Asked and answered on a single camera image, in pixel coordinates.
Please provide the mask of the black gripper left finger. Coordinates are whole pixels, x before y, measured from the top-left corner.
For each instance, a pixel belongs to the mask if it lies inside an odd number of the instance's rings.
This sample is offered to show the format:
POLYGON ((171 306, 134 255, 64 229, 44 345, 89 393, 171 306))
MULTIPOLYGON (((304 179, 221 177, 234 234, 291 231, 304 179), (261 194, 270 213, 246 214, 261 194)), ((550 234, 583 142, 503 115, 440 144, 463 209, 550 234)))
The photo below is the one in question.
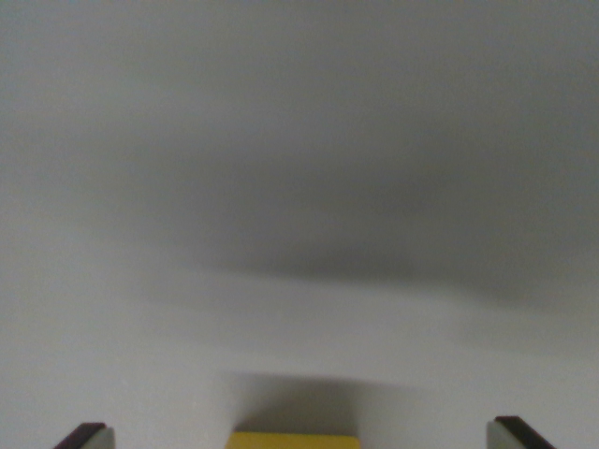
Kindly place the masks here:
POLYGON ((105 423, 81 423, 54 449, 114 449, 114 429, 105 423))

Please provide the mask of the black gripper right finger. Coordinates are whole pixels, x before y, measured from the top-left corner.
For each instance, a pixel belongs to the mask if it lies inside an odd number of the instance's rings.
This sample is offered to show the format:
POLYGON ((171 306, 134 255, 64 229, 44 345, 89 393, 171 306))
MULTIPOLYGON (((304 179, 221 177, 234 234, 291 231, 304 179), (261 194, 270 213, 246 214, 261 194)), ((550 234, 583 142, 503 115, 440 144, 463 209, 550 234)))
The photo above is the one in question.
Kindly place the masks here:
POLYGON ((496 416, 486 426, 487 449, 556 449, 516 415, 496 416))

